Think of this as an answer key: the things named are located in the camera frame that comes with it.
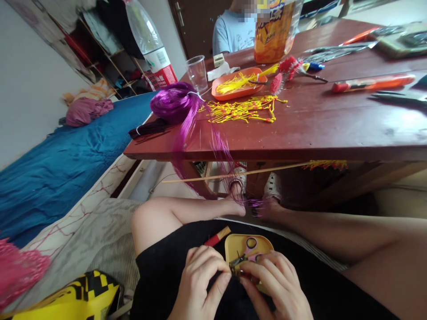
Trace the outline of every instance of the pliers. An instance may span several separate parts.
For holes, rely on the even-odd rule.
[[[371,96],[378,99],[390,100],[392,103],[413,104],[427,108],[427,96],[420,96],[412,92],[377,91]]]

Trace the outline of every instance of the red wooden table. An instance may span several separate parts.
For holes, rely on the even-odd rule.
[[[302,32],[296,35],[291,54],[298,57],[307,49],[338,45],[373,26],[338,20]],[[228,54],[225,60],[231,67],[242,69],[257,65],[253,48]],[[391,60],[374,48],[328,61],[325,65],[320,76],[329,80],[327,84],[310,78],[297,78],[286,83],[286,90],[279,98],[288,100],[290,108],[276,102],[274,113],[277,120],[274,123],[227,121],[219,124],[221,132],[228,138],[233,159],[247,161],[248,170],[305,160],[364,163],[313,199],[314,204],[323,206],[370,192],[427,168],[427,111],[369,99],[370,92],[366,91],[331,93],[334,82],[355,78],[411,72],[418,80],[427,74],[427,58]],[[206,69],[213,68],[213,61],[206,61]],[[183,76],[181,81],[189,82],[188,76]],[[261,91],[255,96],[267,94],[267,91]],[[203,98],[213,100],[210,92]],[[200,176],[192,161],[215,161],[209,144],[210,124],[202,112],[198,117],[185,150],[189,177]],[[176,127],[170,133],[142,144],[133,141],[125,155],[132,159],[170,161],[178,130]],[[248,176],[249,195],[262,195],[268,175]],[[211,196],[203,181],[198,187],[202,194]]]

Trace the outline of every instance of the hand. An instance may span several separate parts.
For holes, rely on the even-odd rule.
[[[209,280],[217,271],[223,273],[208,295]],[[218,251],[207,246],[190,249],[169,320],[213,319],[230,279],[230,267]]]
[[[310,305],[301,290],[295,267],[284,255],[272,251],[270,254],[262,255],[257,263],[241,264],[240,269],[252,277],[257,277],[273,298],[276,306],[274,314],[255,285],[246,278],[240,278],[259,319],[313,319]]]

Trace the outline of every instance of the pink fabric bundle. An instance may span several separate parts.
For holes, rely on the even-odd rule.
[[[83,127],[99,118],[114,108],[110,99],[97,101],[89,98],[81,98],[70,104],[66,123],[72,127]]]
[[[7,241],[0,240],[0,312],[39,281],[50,263],[39,251],[20,252]]]

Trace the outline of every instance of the bare leg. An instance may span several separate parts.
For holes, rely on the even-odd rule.
[[[232,192],[240,194],[234,184]],[[245,215],[245,208],[227,197],[222,200],[153,198],[141,205],[132,217],[132,236],[135,254],[165,238],[185,224],[211,220],[225,215]]]
[[[349,263],[343,275],[401,319],[424,318],[427,220],[297,212],[274,199],[260,215]]]

